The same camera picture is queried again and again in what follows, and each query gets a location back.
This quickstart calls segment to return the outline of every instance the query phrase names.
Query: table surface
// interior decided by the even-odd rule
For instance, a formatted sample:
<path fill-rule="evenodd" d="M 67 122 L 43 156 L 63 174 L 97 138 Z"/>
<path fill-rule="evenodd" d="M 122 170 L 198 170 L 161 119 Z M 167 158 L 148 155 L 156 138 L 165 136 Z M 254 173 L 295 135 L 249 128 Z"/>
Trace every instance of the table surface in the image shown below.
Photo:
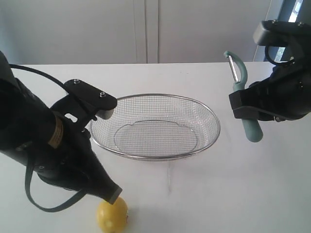
<path fill-rule="evenodd" d="M 246 63 L 249 83 L 270 76 L 268 63 Z M 129 210 L 126 233 L 309 233 L 311 231 L 311 116 L 292 122 L 262 122 L 264 138 L 247 141 L 233 117 L 227 63 L 33 66 L 62 82 L 81 79 L 115 97 L 167 93 L 196 99 L 218 116 L 221 133 L 209 149 L 170 162 L 119 157 L 92 143 Z M 16 77 L 48 106 L 65 95 L 50 81 L 25 71 Z M 59 213 L 45 213 L 24 193 L 25 167 L 0 156 L 0 229 L 5 233 L 100 233 L 97 197 L 87 196 Z M 34 199 L 60 204 L 72 192 L 34 176 Z"/>

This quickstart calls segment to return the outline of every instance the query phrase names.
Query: basket rim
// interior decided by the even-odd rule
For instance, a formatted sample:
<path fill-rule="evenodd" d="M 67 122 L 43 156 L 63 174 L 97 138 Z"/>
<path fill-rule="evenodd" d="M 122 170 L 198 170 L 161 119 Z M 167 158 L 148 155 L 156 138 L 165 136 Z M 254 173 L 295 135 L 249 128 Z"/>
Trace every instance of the basket rim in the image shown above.
<path fill-rule="evenodd" d="M 194 150 L 194 151 L 191 151 L 191 152 L 187 152 L 187 153 L 182 153 L 182 154 L 174 154 L 174 155 L 166 155 L 166 156 L 139 156 L 139 155 L 135 155 L 135 154 L 129 154 L 129 153 L 124 153 L 124 152 L 121 152 L 121 151 L 118 151 L 118 150 L 113 150 L 109 147 L 106 147 L 104 146 L 103 144 L 99 143 L 95 137 L 94 137 L 94 134 L 93 134 L 93 131 L 91 130 L 92 128 L 92 125 L 93 125 L 93 122 L 94 120 L 91 120 L 90 122 L 90 134 L 91 134 L 91 137 L 93 139 L 93 141 L 101 148 L 107 150 L 107 151 L 110 151 L 116 155 L 119 155 L 121 157 L 125 157 L 125 158 L 129 158 L 129 159 L 134 159 L 134 160 L 142 160 L 142 161 L 170 161 L 170 160 L 177 160 L 177 159 L 181 159 L 181 158 L 186 158 L 186 157 L 189 157 L 189 156 L 192 156 L 194 154 L 197 154 L 197 153 L 200 153 L 204 150 L 206 150 L 207 148 L 211 147 L 212 145 L 214 145 L 214 143 L 217 141 L 219 135 L 220 135 L 220 130 L 221 130 L 221 126 L 220 126 L 220 121 L 218 119 L 218 117 L 216 116 L 216 114 L 213 112 L 213 110 L 211 110 L 211 108 L 209 108 L 207 105 L 205 105 L 204 103 L 198 101 L 198 100 L 195 100 L 195 99 L 192 99 L 192 98 L 189 98 L 189 97 L 184 97 L 184 96 L 178 96 L 178 95 L 172 95 L 172 94 L 163 94 L 163 93 L 145 93 L 145 94 L 135 94 L 135 95 L 129 95 L 129 96 L 124 96 L 124 97 L 120 97 L 120 98 L 117 98 L 117 101 L 119 100 L 125 100 L 125 99 L 130 99 L 130 98 L 133 98 L 133 97 L 141 97 L 141 96 L 165 96 L 165 97 L 172 97 L 172 98 L 177 98 L 177 99 L 184 99 L 184 100 L 190 100 L 192 102 L 195 102 L 197 104 L 200 104 L 202 105 L 203 107 L 205 107 L 207 110 L 210 111 L 210 113 L 214 116 L 214 118 L 216 119 L 216 124 L 217 124 L 217 135 L 215 136 L 214 140 L 212 141 L 212 143 L 210 143 L 209 145 L 207 146 L 204 146 L 204 147 L 201 147 L 197 150 Z"/>

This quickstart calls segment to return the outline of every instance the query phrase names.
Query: wire mesh basket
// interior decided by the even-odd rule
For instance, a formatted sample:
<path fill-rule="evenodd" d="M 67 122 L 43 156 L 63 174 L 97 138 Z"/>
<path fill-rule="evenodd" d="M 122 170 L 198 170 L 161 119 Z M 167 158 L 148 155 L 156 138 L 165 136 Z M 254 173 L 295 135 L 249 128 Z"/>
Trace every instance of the wire mesh basket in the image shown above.
<path fill-rule="evenodd" d="M 220 133 L 216 115 L 203 103 L 181 96 L 141 94 L 118 99 L 112 117 L 91 121 L 102 148 L 148 161 L 179 159 L 201 152 Z"/>

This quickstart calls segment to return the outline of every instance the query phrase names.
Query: oval mesh basket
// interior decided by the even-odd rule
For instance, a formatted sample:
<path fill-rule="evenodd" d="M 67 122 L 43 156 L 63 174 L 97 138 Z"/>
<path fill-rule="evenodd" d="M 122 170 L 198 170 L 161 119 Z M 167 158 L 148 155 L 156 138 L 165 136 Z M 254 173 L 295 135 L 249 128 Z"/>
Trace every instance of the oval mesh basket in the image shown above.
<path fill-rule="evenodd" d="M 141 94 L 118 99 L 112 117 L 91 121 L 94 141 L 106 150 L 138 160 L 173 160 L 203 151 L 220 133 L 216 115 L 189 98 Z"/>

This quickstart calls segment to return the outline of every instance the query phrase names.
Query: metal strainer basket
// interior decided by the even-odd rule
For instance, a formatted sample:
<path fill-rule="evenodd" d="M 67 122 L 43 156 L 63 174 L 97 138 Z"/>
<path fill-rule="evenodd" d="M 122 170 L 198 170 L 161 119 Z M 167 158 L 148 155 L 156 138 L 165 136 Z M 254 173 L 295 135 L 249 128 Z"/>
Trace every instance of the metal strainer basket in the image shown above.
<path fill-rule="evenodd" d="M 163 161 L 207 149 L 217 140 L 220 123 L 199 101 L 141 94 L 118 99 L 112 117 L 91 121 L 90 132 L 99 146 L 118 155 Z"/>

